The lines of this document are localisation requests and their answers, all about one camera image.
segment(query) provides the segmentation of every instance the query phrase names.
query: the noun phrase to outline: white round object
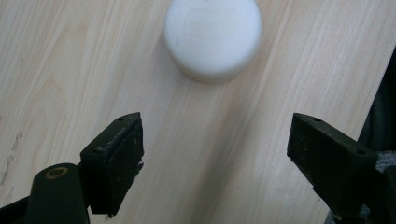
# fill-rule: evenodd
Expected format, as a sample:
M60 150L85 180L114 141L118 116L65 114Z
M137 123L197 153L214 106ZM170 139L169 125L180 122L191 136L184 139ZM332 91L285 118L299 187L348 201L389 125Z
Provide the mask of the white round object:
M163 36L185 75L222 82L235 77L255 55L262 19L254 0L173 0Z

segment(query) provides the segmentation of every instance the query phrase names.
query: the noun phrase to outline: wooden table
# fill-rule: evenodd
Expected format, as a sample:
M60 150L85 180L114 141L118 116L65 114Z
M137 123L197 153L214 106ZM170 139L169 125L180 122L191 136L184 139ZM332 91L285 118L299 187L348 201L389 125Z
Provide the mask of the wooden table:
M396 1L258 0L264 35L236 79L183 77L162 39L170 0L0 1L0 205L140 111L145 167L92 223L322 223L286 156L293 112L360 134L396 43Z

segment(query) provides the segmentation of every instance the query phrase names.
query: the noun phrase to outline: black plastic part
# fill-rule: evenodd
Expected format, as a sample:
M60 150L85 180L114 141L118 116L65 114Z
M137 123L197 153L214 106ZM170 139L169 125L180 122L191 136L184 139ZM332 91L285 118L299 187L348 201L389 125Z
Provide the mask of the black plastic part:
M115 119L80 153L87 201L94 214L115 216L143 166L139 113Z
M396 223L396 166L385 169L385 204L388 208L390 221Z
M24 223L90 223L79 180L77 166L70 163L53 165L38 173Z
M0 209L0 223L18 224L23 223L29 197L22 198L15 203L9 204Z
M288 156L340 217L356 217L377 155L326 122L294 114Z

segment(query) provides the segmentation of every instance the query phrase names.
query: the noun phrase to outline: wooden surface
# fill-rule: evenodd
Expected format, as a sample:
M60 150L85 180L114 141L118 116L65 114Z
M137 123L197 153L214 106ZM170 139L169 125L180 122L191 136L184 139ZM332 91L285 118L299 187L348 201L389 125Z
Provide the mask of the wooden surface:
M396 42L396 1L258 0L261 48L236 79L183 77L170 0L0 1L0 205L140 111L145 167L92 223L322 223L328 208L286 156L293 112L353 138Z

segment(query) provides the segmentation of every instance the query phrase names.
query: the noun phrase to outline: white cylindrical object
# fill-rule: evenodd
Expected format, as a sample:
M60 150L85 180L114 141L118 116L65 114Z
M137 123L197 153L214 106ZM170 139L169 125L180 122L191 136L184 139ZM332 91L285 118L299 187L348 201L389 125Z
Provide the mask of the white cylindrical object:
M177 67L203 82L223 82L248 65L262 39L254 0L173 0L163 37Z

